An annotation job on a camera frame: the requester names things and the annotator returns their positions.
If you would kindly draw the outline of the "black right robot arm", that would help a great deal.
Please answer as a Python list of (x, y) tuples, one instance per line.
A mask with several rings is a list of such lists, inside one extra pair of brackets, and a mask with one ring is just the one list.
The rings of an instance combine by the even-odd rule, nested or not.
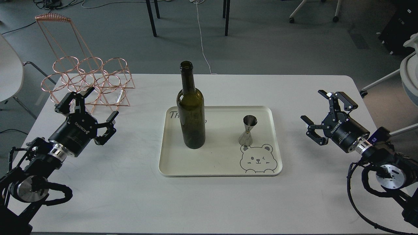
[(417, 182), (417, 161), (394, 150), (388, 129), (380, 127), (370, 134), (352, 119), (349, 114), (358, 105), (344, 92), (319, 90), (318, 93), (329, 102), (327, 116), (320, 124), (314, 124), (307, 116), (301, 116), (301, 119), (307, 124), (306, 135), (320, 146), (332, 140), (345, 153), (356, 151), (361, 155), (358, 162), (350, 164), (346, 177), (348, 198), (353, 209), (375, 229), (403, 234), (369, 220), (356, 207), (351, 195), (351, 178), (357, 167), (363, 167), (361, 180), (364, 189), (377, 197), (394, 199), (403, 209), (403, 219), (416, 227), (417, 192), (409, 196), (403, 188)]

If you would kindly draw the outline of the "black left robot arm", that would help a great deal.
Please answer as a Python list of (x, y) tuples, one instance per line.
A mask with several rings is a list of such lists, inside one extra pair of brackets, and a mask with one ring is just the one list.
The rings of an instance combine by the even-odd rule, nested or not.
[(48, 181), (54, 170), (68, 157), (78, 157), (91, 140), (104, 145), (115, 133), (114, 111), (106, 122), (85, 109), (85, 99), (94, 91), (69, 92), (55, 105), (55, 112), (66, 116), (65, 122), (45, 140), (35, 138), (23, 149), (25, 154), (16, 167), (9, 167), (1, 178), (1, 234), (29, 235), (31, 219), (41, 206), (62, 204), (72, 198), (72, 190), (63, 184)]

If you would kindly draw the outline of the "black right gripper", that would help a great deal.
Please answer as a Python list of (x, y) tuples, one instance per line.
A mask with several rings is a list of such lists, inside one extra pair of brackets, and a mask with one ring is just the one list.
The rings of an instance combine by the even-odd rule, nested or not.
[[(328, 144), (330, 138), (345, 153), (352, 152), (354, 150), (352, 146), (359, 137), (367, 138), (370, 135), (367, 129), (349, 116), (352, 110), (358, 108), (358, 104), (344, 92), (327, 93), (318, 90), (318, 93), (328, 99), (330, 111), (321, 125), (315, 125), (307, 116), (301, 116), (300, 118), (307, 124), (306, 135), (320, 146)], [(344, 110), (341, 110), (339, 100), (343, 102)], [(325, 137), (320, 137), (315, 130), (324, 130)]]

